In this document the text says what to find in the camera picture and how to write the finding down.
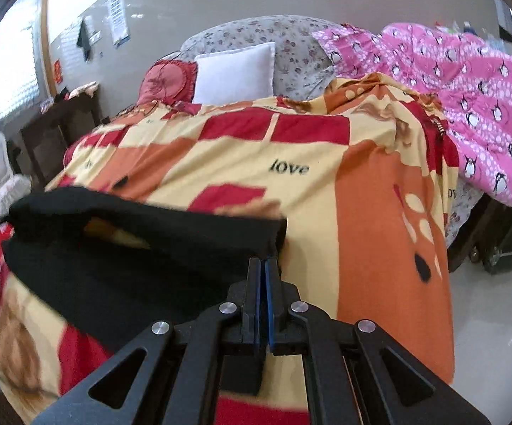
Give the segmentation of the black pants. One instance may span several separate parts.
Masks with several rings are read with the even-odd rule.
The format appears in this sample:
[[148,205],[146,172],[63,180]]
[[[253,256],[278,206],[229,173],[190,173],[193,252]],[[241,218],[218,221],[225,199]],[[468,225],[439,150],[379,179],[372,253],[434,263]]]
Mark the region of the black pants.
[[253,360],[225,364],[223,387],[255,394],[263,377],[261,291],[252,260],[278,255],[280,215],[218,215],[133,203],[82,187],[19,200],[4,243],[9,270],[67,322],[61,391],[71,390],[156,321],[182,324],[238,287]]

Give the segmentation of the black rolling case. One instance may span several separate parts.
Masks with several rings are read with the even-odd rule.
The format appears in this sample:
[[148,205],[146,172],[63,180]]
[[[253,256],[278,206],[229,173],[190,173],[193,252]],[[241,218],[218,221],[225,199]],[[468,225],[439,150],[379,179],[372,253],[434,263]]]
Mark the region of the black rolling case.
[[468,258],[481,263],[489,274],[499,274],[512,270],[512,207],[490,203]]

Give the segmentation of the red round cushion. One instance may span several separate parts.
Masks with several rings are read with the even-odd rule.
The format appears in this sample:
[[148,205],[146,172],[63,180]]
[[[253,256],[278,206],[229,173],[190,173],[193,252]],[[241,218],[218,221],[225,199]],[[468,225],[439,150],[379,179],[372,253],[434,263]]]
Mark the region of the red round cushion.
[[179,59],[160,59],[145,73],[142,79],[137,104],[159,101],[191,103],[197,77],[197,63]]

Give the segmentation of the white pillow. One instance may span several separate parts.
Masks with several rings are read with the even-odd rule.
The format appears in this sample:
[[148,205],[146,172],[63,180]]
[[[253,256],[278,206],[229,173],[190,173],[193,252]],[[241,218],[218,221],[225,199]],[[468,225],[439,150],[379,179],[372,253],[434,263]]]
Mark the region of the white pillow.
[[207,53],[194,58],[194,104],[224,106],[273,96],[276,44]]

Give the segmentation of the dark wooden desk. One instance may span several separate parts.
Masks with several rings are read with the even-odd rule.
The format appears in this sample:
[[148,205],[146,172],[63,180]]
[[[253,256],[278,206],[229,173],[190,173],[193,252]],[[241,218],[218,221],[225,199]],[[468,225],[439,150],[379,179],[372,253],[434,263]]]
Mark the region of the dark wooden desk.
[[54,102],[44,112],[38,112],[21,128],[19,135],[25,147],[35,180],[41,187],[46,186],[53,176],[46,175],[36,150],[48,137],[58,137],[62,147],[67,150],[77,141],[69,130],[72,119],[77,114],[89,114],[94,127],[101,124],[102,111],[98,99],[98,86],[83,88],[78,94]]

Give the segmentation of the floral upholstered headboard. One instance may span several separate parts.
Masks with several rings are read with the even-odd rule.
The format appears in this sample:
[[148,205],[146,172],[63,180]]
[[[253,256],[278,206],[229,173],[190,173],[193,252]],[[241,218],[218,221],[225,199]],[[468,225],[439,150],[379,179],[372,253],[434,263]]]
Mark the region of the floral upholstered headboard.
[[274,93],[297,101],[322,95],[334,78],[329,56],[313,33],[339,29],[340,24],[309,16],[256,16],[222,23],[192,35],[180,48],[180,60],[201,54],[255,46],[276,45]]

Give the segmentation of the pink penguin quilt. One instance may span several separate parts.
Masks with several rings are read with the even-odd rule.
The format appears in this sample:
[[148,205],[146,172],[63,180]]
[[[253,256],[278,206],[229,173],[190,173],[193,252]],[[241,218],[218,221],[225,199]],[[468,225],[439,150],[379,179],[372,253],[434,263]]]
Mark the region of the pink penguin quilt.
[[338,77],[379,72],[438,98],[462,177],[512,206],[512,56],[471,34],[393,23],[374,35],[354,26],[313,34]]

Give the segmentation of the red paper window decoration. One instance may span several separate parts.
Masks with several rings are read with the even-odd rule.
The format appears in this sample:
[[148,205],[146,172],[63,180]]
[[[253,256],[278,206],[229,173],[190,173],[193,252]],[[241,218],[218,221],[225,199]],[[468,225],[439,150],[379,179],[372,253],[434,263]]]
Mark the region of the red paper window decoration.
[[53,63],[53,75],[54,75],[54,81],[57,85],[60,85],[64,81],[62,65],[59,60],[57,60]]

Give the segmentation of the black cloth on wall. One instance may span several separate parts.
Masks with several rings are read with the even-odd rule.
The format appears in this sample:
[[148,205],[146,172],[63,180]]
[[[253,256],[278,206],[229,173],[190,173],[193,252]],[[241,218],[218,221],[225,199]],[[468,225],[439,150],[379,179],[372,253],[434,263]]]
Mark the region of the black cloth on wall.
[[91,40],[87,24],[84,19],[80,21],[76,46],[82,50],[85,62],[91,59]]

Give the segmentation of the white wall poster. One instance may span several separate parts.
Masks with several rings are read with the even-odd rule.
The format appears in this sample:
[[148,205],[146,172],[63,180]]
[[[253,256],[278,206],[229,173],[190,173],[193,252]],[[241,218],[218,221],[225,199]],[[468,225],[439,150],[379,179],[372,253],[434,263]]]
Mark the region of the white wall poster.
[[113,45],[118,48],[130,38],[124,0],[108,0],[107,9]]

